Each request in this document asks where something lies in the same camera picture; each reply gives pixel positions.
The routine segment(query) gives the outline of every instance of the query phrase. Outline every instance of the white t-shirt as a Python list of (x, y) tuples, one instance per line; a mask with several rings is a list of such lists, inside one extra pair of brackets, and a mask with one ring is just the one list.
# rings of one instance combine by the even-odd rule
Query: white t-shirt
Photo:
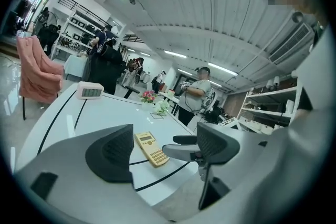
[(209, 94), (211, 90), (211, 84), (207, 79), (195, 81), (190, 85), (192, 88), (201, 89), (204, 91), (204, 95), (202, 97), (196, 97), (191, 93), (183, 92), (178, 105), (185, 109), (186, 111), (197, 113), (202, 108), (203, 100)]
[(156, 79), (156, 81), (158, 83), (161, 83), (162, 80), (163, 80), (163, 76), (162, 76), (162, 74), (159, 74), (158, 77), (157, 77), (157, 79)]

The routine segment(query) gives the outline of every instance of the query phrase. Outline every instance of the air conditioner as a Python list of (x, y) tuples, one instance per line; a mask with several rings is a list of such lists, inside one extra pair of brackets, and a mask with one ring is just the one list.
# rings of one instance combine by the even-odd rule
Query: air conditioner
[(309, 25), (302, 23), (270, 53), (269, 60), (276, 65), (280, 64), (306, 45), (309, 38), (313, 38), (313, 30)]

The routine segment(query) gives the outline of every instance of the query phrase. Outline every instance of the pink chair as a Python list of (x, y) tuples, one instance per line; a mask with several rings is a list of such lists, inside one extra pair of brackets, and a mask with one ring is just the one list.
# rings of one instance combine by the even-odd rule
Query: pink chair
[(63, 66), (51, 61), (36, 36), (16, 38), (21, 60), (19, 94), (23, 97), (23, 119), (26, 120), (25, 98), (51, 104), (62, 88)]

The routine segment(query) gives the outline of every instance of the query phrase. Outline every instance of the black shirt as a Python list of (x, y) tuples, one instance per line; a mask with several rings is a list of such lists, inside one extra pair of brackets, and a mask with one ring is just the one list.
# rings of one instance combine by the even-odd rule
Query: black shirt
[(94, 54), (95, 52), (97, 52), (97, 48), (98, 48), (98, 46), (99, 46), (100, 44), (103, 44), (104, 41), (105, 41), (106, 39), (108, 39), (108, 38), (111, 38), (111, 39), (112, 39), (112, 38), (114, 37), (114, 34), (112, 34), (110, 31), (105, 30), (104, 32), (99, 32), (99, 33), (97, 33), (97, 35), (94, 37), (94, 38), (98, 37), (98, 38), (99, 38), (99, 41), (98, 41), (98, 43), (92, 48), (92, 50), (91, 50), (91, 52), (90, 52), (91, 55)]

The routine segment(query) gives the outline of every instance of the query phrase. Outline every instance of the chair armrest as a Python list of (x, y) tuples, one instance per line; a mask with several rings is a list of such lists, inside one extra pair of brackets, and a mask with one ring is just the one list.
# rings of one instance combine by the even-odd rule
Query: chair armrest
[(198, 145), (164, 145), (162, 147), (162, 152), (168, 157), (186, 162), (194, 162), (197, 158), (202, 157)]
[(53, 61), (51, 61), (49, 58), (48, 60), (42, 59), (42, 61), (44, 62), (43, 69), (42, 71), (45, 73), (49, 73), (49, 74), (55, 74), (55, 75), (63, 75), (63, 66), (60, 65), (59, 63), (55, 63)]
[(175, 135), (173, 141), (180, 145), (195, 145), (197, 144), (196, 135)]
[(58, 92), (62, 88), (62, 76), (59, 74), (49, 74), (40, 71), (33, 76), (30, 75), (29, 79), (32, 83), (49, 92)]

